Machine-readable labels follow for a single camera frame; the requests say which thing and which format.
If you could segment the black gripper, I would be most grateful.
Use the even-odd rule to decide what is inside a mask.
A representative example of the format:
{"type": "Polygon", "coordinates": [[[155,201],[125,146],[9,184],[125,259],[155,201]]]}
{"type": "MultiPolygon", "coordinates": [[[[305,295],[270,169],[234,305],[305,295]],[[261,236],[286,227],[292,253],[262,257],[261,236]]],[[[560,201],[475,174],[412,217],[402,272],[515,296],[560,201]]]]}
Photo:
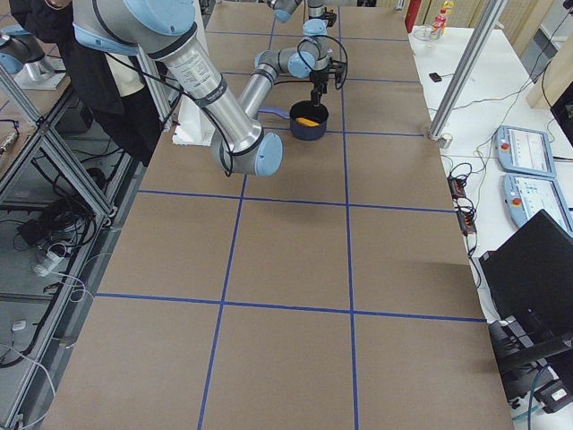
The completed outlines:
{"type": "Polygon", "coordinates": [[[330,79],[334,80],[336,88],[343,88],[346,83],[346,63],[330,59],[325,67],[311,72],[311,102],[314,107],[321,105],[321,98],[326,93],[330,79]]]}

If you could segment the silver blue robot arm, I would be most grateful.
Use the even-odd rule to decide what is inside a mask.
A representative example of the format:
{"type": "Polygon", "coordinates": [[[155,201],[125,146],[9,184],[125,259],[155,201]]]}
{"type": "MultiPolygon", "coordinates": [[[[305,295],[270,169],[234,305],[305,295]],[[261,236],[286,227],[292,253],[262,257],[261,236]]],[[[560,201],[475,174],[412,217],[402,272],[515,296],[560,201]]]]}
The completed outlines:
{"type": "Polygon", "coordinates": [[[265,132],[257,115],[278,76],[309,78],[313,104],[320,102],[331,75],[338,85],[346,79],[347,63],[332,59],[329,50],[327,29],[337,20],[332,5],[308,2],[302,40],[258,54],[239,97],[197,39],[200,20],[191,1],[75,1],[73,28],[85,47],[125,56],[143,51],[163,63],[215,126],[210,145],[215,162],[227,174],[271,176],[281,164],[283,144],[277,134],[265,132]]]}
{"type": "Polygon", "coordinates": [[[274,17],[281,23],[288,22],[301,4],[305,6],[304,16],[307,19],[319,19],[332,27],[337,20],[337,13],[330,6],[341,6],[344,1],[335,0],[267,0],[264,1],[273,11],[274,17]]]}

